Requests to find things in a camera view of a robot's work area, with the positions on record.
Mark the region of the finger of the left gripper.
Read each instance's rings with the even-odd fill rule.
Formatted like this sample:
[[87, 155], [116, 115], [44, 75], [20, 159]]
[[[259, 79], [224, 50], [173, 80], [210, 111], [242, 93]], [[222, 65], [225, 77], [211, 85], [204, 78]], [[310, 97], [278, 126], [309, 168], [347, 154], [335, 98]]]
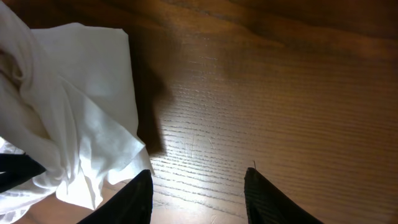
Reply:
[[42, 165], [26, 154], [1, 154], [1, 193], [45, 171]]

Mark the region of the white printed t-shirt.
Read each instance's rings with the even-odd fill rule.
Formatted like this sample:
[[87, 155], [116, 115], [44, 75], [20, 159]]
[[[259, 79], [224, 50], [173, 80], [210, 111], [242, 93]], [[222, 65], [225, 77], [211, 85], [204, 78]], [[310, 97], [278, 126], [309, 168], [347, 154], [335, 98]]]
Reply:
[[151, 167], [137, 128], [123, 30], [79, 23], [30, 29], [1, 5], [1, 151], [45, 169], [1, 192], [2, 223], [52, 194], [98, 208], [104, 182]]

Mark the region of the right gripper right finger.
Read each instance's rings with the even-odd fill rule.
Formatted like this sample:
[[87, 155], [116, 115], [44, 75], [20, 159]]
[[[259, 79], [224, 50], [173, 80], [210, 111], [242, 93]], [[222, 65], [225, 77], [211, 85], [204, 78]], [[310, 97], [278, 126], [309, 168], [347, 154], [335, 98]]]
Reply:
[[244, 194], [249, 224], [322, 224], [253, 167], [246, 171]]

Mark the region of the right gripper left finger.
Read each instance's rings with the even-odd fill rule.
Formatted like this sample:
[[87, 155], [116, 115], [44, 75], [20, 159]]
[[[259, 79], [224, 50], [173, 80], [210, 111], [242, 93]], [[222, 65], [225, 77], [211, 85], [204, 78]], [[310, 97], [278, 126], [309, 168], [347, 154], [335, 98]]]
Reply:
[[151, 172], [143, 170], [78, 224], [149, 224], [153, 193]]

